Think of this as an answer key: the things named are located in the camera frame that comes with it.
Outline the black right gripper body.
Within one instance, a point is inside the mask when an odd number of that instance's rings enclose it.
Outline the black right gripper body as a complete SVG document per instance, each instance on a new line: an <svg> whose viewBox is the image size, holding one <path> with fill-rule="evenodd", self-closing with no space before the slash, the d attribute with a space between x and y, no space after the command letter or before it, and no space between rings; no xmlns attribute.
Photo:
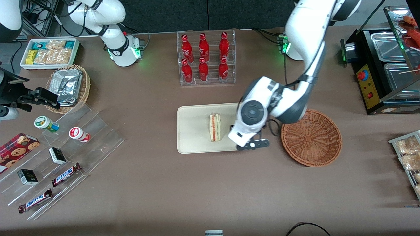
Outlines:
<svg viewBox="0 0 420 236"><path fill-rule="evenodd" d="M1 68L0 103L2 106L31 112L32 106L21 100L27 98L31 91L23 82L24 80L18 79L14 74Z"/></svg>

